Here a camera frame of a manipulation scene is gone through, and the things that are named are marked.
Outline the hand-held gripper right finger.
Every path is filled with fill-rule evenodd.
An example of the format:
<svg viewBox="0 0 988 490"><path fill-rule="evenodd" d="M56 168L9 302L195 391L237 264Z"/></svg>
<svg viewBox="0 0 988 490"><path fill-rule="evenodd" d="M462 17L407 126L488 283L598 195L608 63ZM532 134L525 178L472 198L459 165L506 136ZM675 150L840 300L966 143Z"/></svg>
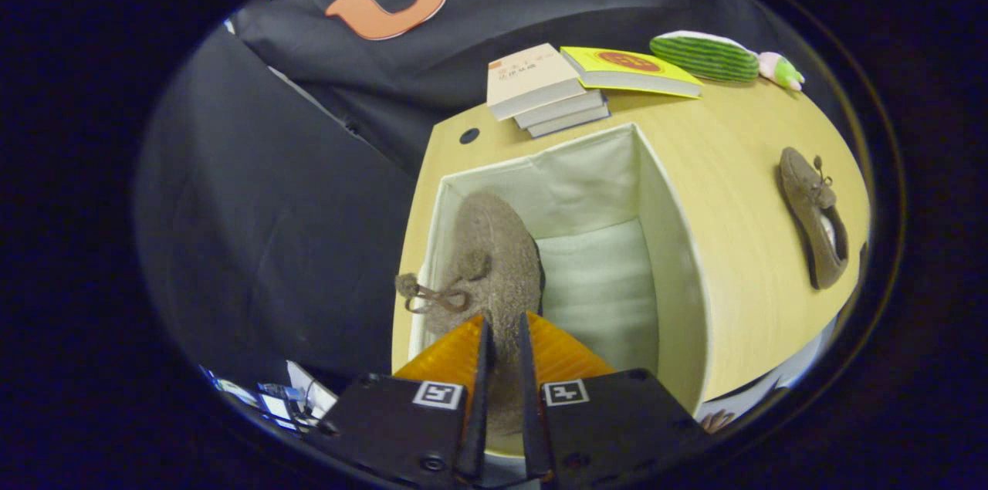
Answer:
<svg viewBox="0 0 988 490"><path fill-rule="evenodd" d="M638 486L703 453L701 424L645 368L616 371L543 317L519 321L526 478Z"/></svg>

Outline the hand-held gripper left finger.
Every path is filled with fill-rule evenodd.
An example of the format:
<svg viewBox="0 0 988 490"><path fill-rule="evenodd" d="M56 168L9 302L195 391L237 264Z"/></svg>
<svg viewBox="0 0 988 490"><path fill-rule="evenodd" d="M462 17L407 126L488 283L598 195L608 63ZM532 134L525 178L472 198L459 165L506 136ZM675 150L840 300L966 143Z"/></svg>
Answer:
<svg viewBox="0 0 988 490"><path fill-rule="evenodd" d="M329 458L398 487L467 487L484 470L492 328L477 315L396 374L354 380L312 431Z"/></svg>

